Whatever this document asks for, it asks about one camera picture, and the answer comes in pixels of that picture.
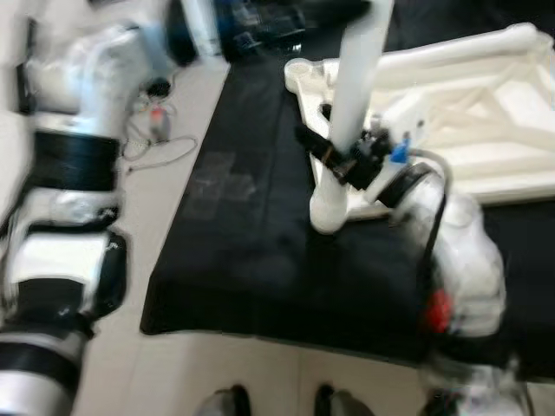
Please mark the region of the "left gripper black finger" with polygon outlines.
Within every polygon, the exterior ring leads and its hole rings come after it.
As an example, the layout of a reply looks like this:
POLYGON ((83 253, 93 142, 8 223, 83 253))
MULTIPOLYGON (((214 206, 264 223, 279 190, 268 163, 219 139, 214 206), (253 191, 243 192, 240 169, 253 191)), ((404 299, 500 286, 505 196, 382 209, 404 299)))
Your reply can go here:
POLYGON ((309 25, 356 23, 374 8, 371 1, 364 0, 301 0, 295 5, 309 25))

